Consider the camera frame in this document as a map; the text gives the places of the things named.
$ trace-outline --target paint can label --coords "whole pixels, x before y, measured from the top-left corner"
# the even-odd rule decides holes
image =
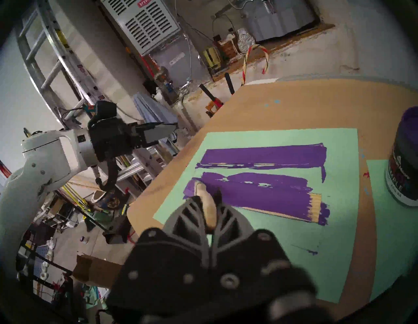
[[[408,206],[418,206],[418,170],[408,162],[396,144],[389,158],[386,182],[399,201]]]

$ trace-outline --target aluminum foil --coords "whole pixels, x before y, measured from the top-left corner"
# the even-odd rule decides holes
[[[250,46],[255,44],[255,39],[252,37],[245,28],[238,29],[238,48],[241,53],[246,53]]]

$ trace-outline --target cardboard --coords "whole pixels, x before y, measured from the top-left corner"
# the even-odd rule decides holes
[[[88,285],[111,288],[122,266],[89,255],[77,255],[77,265],[72,276]]]
[[[340,319],[369,302],[375,274],[375,210],[370,179],[363,176],[368,171],[366,159],[388,158],[403,112],[417,102],[415,90],[364,79],[293,80],[240,87],[131,205],[129,221],[139,235],[147,228],[162,227],[153,216],[207,133],[356,128],[360,191],[352,261],[339,303],[318,301]]]

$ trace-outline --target bryant logo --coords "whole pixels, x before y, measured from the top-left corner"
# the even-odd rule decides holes
[[[145,6],[146,4],[148,4],[151,1],[152,0],[142,0],[142,1],[138,2],[137,5],[138,5],[139,8],[141,8],[141,7]]]

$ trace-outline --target purple paint stroke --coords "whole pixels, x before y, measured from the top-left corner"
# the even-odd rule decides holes
[[[308,213],[311,206],[309,192],[312,188],[306,186],[306,179],[250,172],[225,177],[218,173],[204,172],[200,179],[189,181],[183,192],[186,197],[190,196],[197,179],[206,185],[211,195],[220,189],[223,202],[232,206],[266,210],[311,221]]]
[[[260,148],[217,148],[207,150],[196,168],[321,168],[325,181],[326,147],[312,145],[271,146]]]
[[[328,217],[329,217],[329,209],[328,205],[324,202],[321,202],[321,210],[319,211],[319,219],[318,224],[321,226],[325,226],[328,224]]]

